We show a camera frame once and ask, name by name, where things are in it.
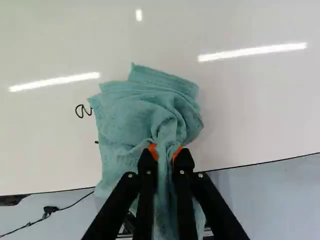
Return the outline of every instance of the glossy white surface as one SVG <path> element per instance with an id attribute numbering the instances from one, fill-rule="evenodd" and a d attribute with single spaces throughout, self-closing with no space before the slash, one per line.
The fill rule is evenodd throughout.
<path id="1" fill-rule="evenodd" d="M 98 82 L 126 79 L 131 62 L 199 85 L 205 128 L 189 146 L 197 170 L 320 152 L 319 7 L 315 0 L 1 2 L 0 195 L 99 181 L 95 119 L 78 118 L 75 107 L 88 108 Z M 203 54 L 297 43 L 307 48 L 198 62 Z M 92 72 L 101 77 L 8 91 Z"/>

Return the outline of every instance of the towel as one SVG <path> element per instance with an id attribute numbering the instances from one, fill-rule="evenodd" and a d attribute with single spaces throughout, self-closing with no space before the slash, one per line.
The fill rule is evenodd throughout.
<path id="1" fill-rule="evenodd" d="M 100 84 L 101 93 L 88 99 L 95 115 L 102 180 L 95 189 L 107 198 L 121 176 L 138 173 L 144 148 L 157 145 L 158 186 L 154 197 L 153 239 L 178 239 L 177 202 L 170 161 L 179 146 L 193 141 L 204 127 L 196 103 L 198 86 L 149 67 L 132 64 L 127 81 Z M 130 211 L 135 214 L 138 201 Z M 205 215 L 193 201 L 199 239 Z"/>

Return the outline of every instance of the black cable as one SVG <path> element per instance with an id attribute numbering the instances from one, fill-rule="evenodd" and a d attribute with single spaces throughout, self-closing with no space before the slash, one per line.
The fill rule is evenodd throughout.
<path id="1" fill-rule="evenodd" d="M 76 205 L 77 203 L 79 203 L 80 201 L 82 201 L 83 199 L 85 199 L 86 197 L 88 197 L 88 196 L 90 196 L 91 194 L 93 194 L 94 192 L 95 192 L 95 191 L 92 191 L 92 192 L 88 193 L 87 195 L 83 196 L 82 198 L 80 198 L 78 201 L 76 201 L 75 203 L 71 204 L 70 206 L 67 206 L 67 207 L 64 207 L 64 208 L 61 208 L 61 209 L 58 208 L 58 207 L 56 207 L 56 206 L 45 206 L 45 207 L 43 208 L 44 214 L 43 214 L 43 216 L 42 216 L 41 219 L 39 219 L 39 220 L 37 220 L 37 221 L 34 221 L 34 222 L 28 222 L 28 223 L 27 223 L 26 225 L 24 225 L 24 226 L 21 226 L 21 227 L 15 229 L 15 230 L 13 230 L 13 231 L 10 231 L 10 232 L 7 232 L 7 233 L 5 233 L 5 234 L 2 234 L 2 235 L 0 235 L 0 238 L 3 238 L 3 237 L 5 237 L 5 236 L 8 236 L 8 235 L 10 235 L 10 234 L 13 234 L 13 233 L 21 230 L 21 229 L 24 229 L 24 228 L 30 227 L 30 226 L 32 226 L 32 225 L 35 225 L 35 224 L 37 224 L 37 223 L 39 223 L 39 222 L 42 222 L 42 221 L 46 220 L 47 218 L 49 218 L 49 217 L 51 216 L 51 214 L 53 214 L 53 213 L 55 213 L 55 212 L 60 212 L 60 211 L 69 209 L 69 208 L 73 207 L 74 205 Z"/>

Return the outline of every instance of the black wire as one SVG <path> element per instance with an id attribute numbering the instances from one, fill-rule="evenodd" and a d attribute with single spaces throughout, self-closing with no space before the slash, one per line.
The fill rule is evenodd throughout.
<path id="1" fill-rule="evenodd" d="M 78 201 L 76 201 L 75 203 L 71 204 L 70 206 L 61 208 L 61 209 L 57 210 L 56 212 L 60 212 L 60 211 L 63 211 L 63 210 L 66 210 L 66 209 L 69 209 L 69 208 L 73 207 L 74 205 L 76 205 L 77 203 L 79 203 L 80 201 L 82 201 L 83 199 L 85 199 L 86 197 L 90 196 L 90 195 L 93 194 L 94 192 L 95 192 L 95 191 L 92 191 L 92 192 L 88 193 L 87 195 L 83 196 L 82 198 L 80 198 Z M 32 226 L 32 225 L 35 225 L 35 224 L 37 224 L 37 223 L 39 223 L 39 222 L 42 222 L 42 221 L 46 220 L 47 218 L 49 218 L 52 213 L 53 213 L 53 212 L 47 214 L 47 213 L 45 212 L 41 219 L 39 219 L 39 220 L 37 220 L 37 221 L 34 221 L 34 222 L 28 222 L 28 223 L 27 223 L 26 225 L 24 225 L 24 226 L 21 226 L 21 227 L 15 229 L 15 230 L 13 230 L 13 231 L 10 231 L 10 232 L 7 232 L 7 233 L 5 233 L 5 234 L 2 234 L 2 235 L 0 235 L 0 238 L 3 238 L 3 237 L 5 237 L 5 236 L 8 236 L 8 235 L 10 235 L 10 234 L 13 234 L 13 233 L 21 230 L 21 229 L 25 229 L 25 228 L 30 227 L 30 226 Z"/>
<path id="2" fill-rule="evenodd" d="M 63 211 L 63 210 L 66 210 L 66 209 L 69 209 L 71 207 L 73 207 L 74 205 L 76 205 L 77 203 L 79 203 L 81 200 L 85 199 L 86 197 L 90 196 L 91 194 L 93 194 L 94 191 L 88 193 L 87 195 L 83 196 L 82 198 L 80 198 L 78 201 L 76 201 L 74 204 L 71 204 L 70 206 L 67 206 L 65 208 L 61 208 L 60 210 L 58 210 L 57 212 L 60 212 L 60 211 Z"/>

